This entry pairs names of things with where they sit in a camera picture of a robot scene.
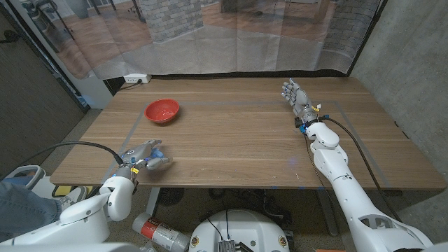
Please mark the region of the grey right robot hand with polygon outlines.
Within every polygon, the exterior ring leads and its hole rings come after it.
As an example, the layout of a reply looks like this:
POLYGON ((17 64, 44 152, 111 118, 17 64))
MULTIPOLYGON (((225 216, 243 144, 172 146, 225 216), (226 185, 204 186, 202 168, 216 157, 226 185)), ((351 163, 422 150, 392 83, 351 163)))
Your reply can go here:
POLYGON ((310 126, 317 122, 317 111, 313 108, 311 99, 292 78, 283 83, 281 96, 292 106, 295 117, 302 125, 310 126))

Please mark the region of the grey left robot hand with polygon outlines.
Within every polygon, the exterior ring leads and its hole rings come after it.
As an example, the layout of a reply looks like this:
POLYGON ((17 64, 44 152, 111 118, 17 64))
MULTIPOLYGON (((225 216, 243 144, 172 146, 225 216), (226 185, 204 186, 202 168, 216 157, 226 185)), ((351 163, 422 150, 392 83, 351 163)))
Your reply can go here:
POLYGON ((171 162, 173 159, 165 157, 163 152, 156 147, 161 142, 159 139, 151 139, 126 150, 121 154, 124 163, 119 165, 113 176, 121 176, 132 180, 142 169, 151 172, 161 165, 171 162))

